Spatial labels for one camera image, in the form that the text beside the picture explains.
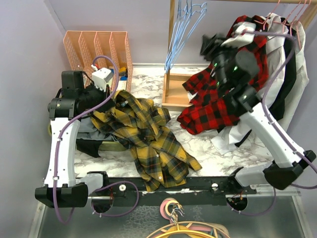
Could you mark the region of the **red black plaid shirt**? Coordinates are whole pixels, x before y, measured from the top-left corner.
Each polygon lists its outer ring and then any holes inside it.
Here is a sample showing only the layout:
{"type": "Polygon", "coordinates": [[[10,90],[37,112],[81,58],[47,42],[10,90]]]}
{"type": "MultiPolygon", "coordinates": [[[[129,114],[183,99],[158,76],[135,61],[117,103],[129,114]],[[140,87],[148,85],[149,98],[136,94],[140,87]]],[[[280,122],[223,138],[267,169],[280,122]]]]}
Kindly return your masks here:
{"type": "MultiPolygon", "coordinates": [[[[233,35],[234,23],[231,26],[226,38],[231,38],[233,35]]],[[[239,121],[239,116],[246,113],[246,101],[253,101],[255,104],[259,102],[258,97],[251,98],[264,87],[268,80],[268,70],[266,63],[266,52],[260,50],[267,42],[265,36],[255,36],[252,43],[241,48],[232,48],[235,50],[247,50],[252,52],[260,68],[259,73],[244,86],[237,86],[227,92],[218,92],[216,88],[216,80],[214,78],[214,66],[211,59],[207,59],[210,65],[203,71],[191,76],[183,87],[186,91],[194,93],[195,97],[190,101],[191,106],[183,110],[177,121],[183,129],[186,129],[190,134],[196,135],[205,130],[222,130],[227,126],[234,126],[239,121]]]]}

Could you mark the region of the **white hanging shirt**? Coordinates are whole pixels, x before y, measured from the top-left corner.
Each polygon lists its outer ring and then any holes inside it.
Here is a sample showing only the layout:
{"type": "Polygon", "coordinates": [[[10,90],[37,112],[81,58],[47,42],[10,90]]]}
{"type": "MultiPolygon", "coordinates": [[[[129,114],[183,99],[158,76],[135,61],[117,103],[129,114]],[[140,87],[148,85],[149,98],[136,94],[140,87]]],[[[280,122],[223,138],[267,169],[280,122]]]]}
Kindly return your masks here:
{"type": "MultiPolygon", "coordinates": [[[[295,113],[295,110],[298,106],[298,103],[300,101],[300,98],[303,94],[303,91],[305,87],[307,86],[309,82],[309,78],[307,75],[307,68],[306,68],[306,61],[304,57],[304,47],[305,47],[305,42],[306,42],[306,34],[305,31],[303,30],[302,26],[299,28],[300,32],[300,39],[304,40],[304,46],[300,50],[298,48],[298,44],[296,43],[296,48],[295,48],[295,56],[296,56],[296,81],[291,89],[290,93],[287,95],[285,98],[285,115],[284,118],[279,120],[279,124],[284,130],[287,130],[292,117],[295,113]]],[[[292,35],[296,36],[296,31],[292,30],[292,35]]],[[[225,150],[225,146],[221,144],[223,140],[222,139],[216,139],[217,144],[214,146],[215,149],[220,153],[220,154],[225,154],[227,151],[225,150]]]]}

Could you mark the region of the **green plastic laundry bin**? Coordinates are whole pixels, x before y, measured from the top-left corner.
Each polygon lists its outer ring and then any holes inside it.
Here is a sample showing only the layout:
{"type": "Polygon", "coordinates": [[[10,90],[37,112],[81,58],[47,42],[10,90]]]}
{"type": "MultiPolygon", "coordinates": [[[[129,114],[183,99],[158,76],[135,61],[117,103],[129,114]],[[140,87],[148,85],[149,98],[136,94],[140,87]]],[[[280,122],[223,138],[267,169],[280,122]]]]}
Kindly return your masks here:
{"type": "Polygon", "coordinates": [[[126,149],[119,142],[102,141],[99,151],[112,151],[119,152],[125,151],[126,149]]]}

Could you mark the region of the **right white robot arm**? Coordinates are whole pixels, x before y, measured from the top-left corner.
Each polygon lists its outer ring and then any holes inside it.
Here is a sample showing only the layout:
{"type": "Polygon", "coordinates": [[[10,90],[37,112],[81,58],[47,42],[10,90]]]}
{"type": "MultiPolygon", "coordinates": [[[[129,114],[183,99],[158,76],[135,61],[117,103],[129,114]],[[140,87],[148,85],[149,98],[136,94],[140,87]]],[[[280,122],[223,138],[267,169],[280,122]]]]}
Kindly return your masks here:
{"type": "Polygon", "coordinates": [[[270,184],[284,190],[294,185],[306,167],[316,170],[312,164],[315,153],[305,151],[291,139],[268,110],[267,94],[261,96],[249,84],[258,74],[259,66],[252,52],[240,48],[252,42],[254,36],[283,37],[295,43],[294,37],[288,34],[243,30],[234,38],[203,35],[200,50],[204,59],[214,66],[217,93],[230,114],[246,123],[273,157],[268,164],[235,170],[227,182],[228,190],[234,194],[254,184],[270,184]]]}

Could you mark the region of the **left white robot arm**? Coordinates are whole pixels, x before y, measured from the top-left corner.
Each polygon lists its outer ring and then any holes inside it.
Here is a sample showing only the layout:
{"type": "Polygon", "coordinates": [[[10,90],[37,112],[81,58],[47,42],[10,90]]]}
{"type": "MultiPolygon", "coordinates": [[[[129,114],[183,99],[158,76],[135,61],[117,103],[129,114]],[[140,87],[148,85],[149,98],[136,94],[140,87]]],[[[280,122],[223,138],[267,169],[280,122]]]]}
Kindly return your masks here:
{"type": "Polygon", "coordinates": [[[79,116],[99,104],[110,103],[113,80],[111,70],[102,68],[93,72],[92,83],[84,86],[83,74],[78,70],[63,71],[60,95],[48,104],[52,130],[50,163],[44,186],[36,188],[35,198],[50,208],[84,207],[92,192],[102,196],[109,191],[104,172],[89,172],[77,179],[74,171],[79,116]]]}

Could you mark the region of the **black hanging shirt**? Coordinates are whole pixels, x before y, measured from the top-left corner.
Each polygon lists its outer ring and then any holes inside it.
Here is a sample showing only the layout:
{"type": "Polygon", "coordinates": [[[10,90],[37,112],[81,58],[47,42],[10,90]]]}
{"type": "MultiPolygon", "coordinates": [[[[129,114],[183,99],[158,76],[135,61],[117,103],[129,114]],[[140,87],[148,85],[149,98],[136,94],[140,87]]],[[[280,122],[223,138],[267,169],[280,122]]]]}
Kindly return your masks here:
{"type": "MultiPolygon", "coordinates": [[[[268,32],[289,33],[289,29],[279,24],[281,17],[273,13],[272,18],[267,22],[268,32]]],[[[269,76],[273,75],[283,64],[291,51],[291,41],[284,37],[268,36],[265,45],[267,55],[267,68],[269,76]]],[[[285,115],[285,98],[291,91],[296,81],[296,58],[293,56],[288,64],[282,69],[268,90],[266,104],[274,118],[279,121],[285,115]]],[[[244,123],[238,122],[230,129],[228,144],[239,147],[250,134],[251,129],[244,123]]]]}

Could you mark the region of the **pile of coloured hangers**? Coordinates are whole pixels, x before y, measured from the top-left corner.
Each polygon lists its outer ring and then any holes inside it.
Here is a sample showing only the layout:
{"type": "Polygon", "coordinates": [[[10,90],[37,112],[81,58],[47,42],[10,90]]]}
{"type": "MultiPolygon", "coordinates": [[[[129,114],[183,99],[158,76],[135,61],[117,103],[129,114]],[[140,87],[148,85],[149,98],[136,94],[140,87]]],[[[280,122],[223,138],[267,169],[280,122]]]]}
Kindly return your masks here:
{"type": "Polygon", "coordinates": [[[174,198],[166,198],[159,207],[163,218],[169,221],[151,234],[149,238],[169,238],[172,235],[185,235],[188,238],[230,238],[228,229],[220,224],[197,221],[179,221],[184,216],[183,206],[174,198]]]}

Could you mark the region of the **small boxes in organizer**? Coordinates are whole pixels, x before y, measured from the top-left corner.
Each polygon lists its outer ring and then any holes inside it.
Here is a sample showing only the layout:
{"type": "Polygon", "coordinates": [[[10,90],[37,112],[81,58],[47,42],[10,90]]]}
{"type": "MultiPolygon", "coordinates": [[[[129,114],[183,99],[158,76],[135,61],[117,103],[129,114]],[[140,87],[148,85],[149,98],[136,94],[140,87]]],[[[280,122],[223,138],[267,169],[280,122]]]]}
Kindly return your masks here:
{"type": "Polygon", "coordinates": [[[117,90],[126,90],[128,80],[128,69],[127,67],[121,67],[119,69],[119,82],[117,90]]]}

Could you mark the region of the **wooden clothes rack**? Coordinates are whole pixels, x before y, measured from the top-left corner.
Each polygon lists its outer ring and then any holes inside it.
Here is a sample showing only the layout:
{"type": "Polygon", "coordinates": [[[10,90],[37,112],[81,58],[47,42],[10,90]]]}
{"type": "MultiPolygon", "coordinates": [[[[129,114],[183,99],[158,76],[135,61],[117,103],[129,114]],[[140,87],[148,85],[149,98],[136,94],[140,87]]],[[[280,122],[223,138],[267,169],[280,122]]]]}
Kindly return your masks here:
{"type": "MultiPolygon", "coordinates": [[[[286,3],[286,4],[303,4],[305,10],[300,10],[300,22],[305,29],[308,28],[312,20],[317,14],[317,2],[315,0],[256,0],[255,3],[286,3]]],[[[170,73],[168,71],[164,74],[162,106],[168,108],[170,111],[182,111],[184,108],[190,106],[187,92],[182,87],[189,74],[170,73]]]]}

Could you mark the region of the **black mounting rail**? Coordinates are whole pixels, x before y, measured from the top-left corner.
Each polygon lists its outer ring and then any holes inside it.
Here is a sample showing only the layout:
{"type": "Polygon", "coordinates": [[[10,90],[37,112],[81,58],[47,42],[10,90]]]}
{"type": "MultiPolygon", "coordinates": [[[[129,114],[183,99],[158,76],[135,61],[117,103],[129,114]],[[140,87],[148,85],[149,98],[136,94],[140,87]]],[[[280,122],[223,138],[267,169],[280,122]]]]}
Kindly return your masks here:
{"type": "Polygon", "coordinates": [[[182,205],[226,205],[226,197],[234,195],[253,195],[256,190],[248,187],[243,189],[232,188],[227,177],[187,177],[185,185],[165,188],[162,185],[154,192],[147,192],[141,178],[115,178],[109,177],[107,184],[125,181],[126,190],[120,191],[115,185],[112,189],[94,192],[88,197],[88,201],[99,203],[112,202],[113,206],[132,207],[137,199],[134,186],[139,191],[138,206],[159,206],[166,198],[174,198],[182,205]]]}

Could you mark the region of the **yellow plaid shirt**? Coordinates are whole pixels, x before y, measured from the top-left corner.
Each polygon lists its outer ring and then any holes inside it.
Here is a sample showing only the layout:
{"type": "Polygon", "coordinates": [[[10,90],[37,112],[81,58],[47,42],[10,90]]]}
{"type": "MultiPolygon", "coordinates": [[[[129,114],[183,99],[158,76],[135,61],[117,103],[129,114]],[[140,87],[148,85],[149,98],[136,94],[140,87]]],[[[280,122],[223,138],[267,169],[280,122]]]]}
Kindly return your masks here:
{"type": "Polygon", "coordinates": [[[166,126],[168,109],[125,90],[117,91],[113,101],[109,110],[93,112],[92,123],[130,151],[147,191],[184,185],[190,170],[202,168],[166,126]]]}

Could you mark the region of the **black shirt in bin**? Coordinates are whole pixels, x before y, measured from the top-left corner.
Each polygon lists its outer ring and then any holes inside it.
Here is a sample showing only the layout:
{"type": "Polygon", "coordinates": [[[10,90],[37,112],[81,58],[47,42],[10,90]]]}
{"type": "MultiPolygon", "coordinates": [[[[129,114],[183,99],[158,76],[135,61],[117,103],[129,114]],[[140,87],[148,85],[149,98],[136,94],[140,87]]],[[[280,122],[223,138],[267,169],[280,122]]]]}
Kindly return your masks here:
{"type": "Polygon", "coordinates": [[[77,150],[85,153],[93,158],[99,158],[99,147],[101,146],[102,141],[99,140],[84,140],[77,139],[76,147],[77,150]]]}

